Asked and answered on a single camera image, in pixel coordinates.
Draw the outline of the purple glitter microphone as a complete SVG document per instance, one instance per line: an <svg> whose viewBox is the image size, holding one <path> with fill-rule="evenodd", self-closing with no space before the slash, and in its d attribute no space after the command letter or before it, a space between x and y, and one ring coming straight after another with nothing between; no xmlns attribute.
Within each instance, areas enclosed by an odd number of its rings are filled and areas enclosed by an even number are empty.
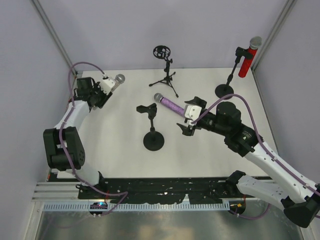
<svg viewBox="0 0 320 240"><path fill-rule="evenodd" d="M182 107L180 107L173 101L169 100L168 98L164 97L161 93L155 93L153 98L157 103L160 103L161 105L165 106L166 108L170 109L171 111L175 112L181 117L185 116L184 115L185 110Z"/></svg>

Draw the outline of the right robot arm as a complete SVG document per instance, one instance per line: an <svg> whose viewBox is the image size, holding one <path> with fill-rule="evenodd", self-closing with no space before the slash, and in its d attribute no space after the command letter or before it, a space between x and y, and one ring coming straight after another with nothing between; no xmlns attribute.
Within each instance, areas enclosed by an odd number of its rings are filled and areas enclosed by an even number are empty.
<svg viewBox="0 0 320 240"><path fill-rule="evenodd" d="M282 159L260 136L255 124L242 123L241 112L232 102L220 98L206 108L199 97L186 101L183 111L183 135L193 136L195 130L207 130L224 137L225 145L262 169L275 182L257 180L242 171L232 173L226 191L232 197L240 194L258 198L282 210L284 215L301 228L307 228L320 211L320 186L303 176Z"/></svg>

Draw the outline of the black tripod shock-mount stand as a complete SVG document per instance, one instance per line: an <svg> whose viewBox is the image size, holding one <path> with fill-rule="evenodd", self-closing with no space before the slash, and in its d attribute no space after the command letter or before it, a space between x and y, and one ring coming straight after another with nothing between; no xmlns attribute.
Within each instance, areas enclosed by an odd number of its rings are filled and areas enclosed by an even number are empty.
<svg viewBox="0 0 320 240"><path fill-rule="evenodd" d="M154 83L150 83L148 86L152 87L156 84L167 85L170 88L172 88L175 96L178 98L179 95L177 94L177 92L172 84L173 76L176 74L176 72L174 71L172 74L170 74L170 67L171 67L171 64L173 63L173 59L169 58L171 55L170 48L165 45L158 45L153 49L152 53L155 58L165 61L165 68L163 69L163 71L165 72L166 75L162 80L158 80Z"/></svg>

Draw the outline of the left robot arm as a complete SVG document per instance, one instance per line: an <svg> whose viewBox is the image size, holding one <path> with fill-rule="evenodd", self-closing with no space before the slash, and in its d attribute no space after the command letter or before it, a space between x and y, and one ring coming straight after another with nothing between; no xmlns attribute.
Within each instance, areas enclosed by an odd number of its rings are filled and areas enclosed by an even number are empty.
<svg viewBox="0 0 320 240"><path fill-rule="evenodd" d="M107 193L102 174L85 163L86 153L78 130L94 108L102 108L117 87L116 80L104 77L78 78L66 113L55 127L43 132L47 164L51 169L67 172L78 179L96 199Z"/></svg>

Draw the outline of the silver glitter microphone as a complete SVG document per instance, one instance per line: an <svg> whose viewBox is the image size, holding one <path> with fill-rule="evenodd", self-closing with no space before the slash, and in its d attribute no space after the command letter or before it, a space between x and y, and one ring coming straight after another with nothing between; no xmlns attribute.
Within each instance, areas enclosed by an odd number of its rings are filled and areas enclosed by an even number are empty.
<svg viewBox="0 0 320 240"><path fill-rule="evenodd" d="M115 78L113 79L113 87L111 89L111 92L114 92L121 84L125 82L126 78L123 74L117 74Z"/></svg>

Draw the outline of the red glitter microphone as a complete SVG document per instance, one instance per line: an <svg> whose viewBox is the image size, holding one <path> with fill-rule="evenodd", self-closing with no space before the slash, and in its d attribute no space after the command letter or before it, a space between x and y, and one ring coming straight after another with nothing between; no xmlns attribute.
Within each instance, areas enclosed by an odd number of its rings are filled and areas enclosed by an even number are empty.
<svg viewBox="0 0 320 240"><path fill-rule="evenodd" d="M249 41L249 47L245 51L244 60L238 72L238 76L240 78L244 78L247 75L255 55L259 47L262 45L262 41L263 40L260 36L255 36Z"/></svg>

